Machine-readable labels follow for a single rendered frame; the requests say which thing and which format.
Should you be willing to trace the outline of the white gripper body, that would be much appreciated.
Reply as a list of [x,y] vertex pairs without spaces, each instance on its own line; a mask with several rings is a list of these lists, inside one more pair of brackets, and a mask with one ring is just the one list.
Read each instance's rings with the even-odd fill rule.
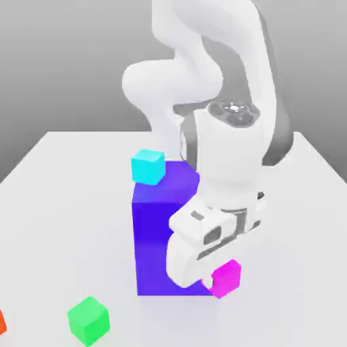
[[168,277],[179,287],[187,288],[207,274],[233,260],[260,240],[259,233],[239,235],[234,241],[211,251],[200,258],[200,249],[189,245],[174,233],[167,245],[166,271]]

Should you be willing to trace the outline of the small magenta cube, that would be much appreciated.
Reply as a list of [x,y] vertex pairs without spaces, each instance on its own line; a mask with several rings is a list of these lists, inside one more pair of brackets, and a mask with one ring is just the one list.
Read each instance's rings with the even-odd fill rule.
[[218,299],[237,289],[240,282],[241,265],[235,260],[230,260],[223,266],[215,269],[208,283],[201,279],[201,284]]

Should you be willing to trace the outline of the small cyan cube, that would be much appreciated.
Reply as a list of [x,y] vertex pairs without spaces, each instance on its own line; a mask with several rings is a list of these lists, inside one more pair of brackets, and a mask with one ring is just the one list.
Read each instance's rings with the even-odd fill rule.
[[157,185],[165,175],[164,152],[141,149],[131,158],[131,174],[134,182]]

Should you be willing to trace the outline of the small green cube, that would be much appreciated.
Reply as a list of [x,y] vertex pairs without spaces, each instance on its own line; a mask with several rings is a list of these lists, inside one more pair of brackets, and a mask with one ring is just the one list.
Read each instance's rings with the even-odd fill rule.
[[67,312],[70,332],[85,346],[90,347],[110,331],[108,309],[89,296]]

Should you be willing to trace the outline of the large blue box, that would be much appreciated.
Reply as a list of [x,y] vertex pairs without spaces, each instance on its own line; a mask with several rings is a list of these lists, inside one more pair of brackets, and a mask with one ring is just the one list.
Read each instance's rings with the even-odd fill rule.
[[169,218],[195,195],[199,175],[183,161],[168,161],[165,168],[158,184],[136,183],[134,187],[131,206],[138,295],[210,296],[199,281],[183,289],[167,276]]

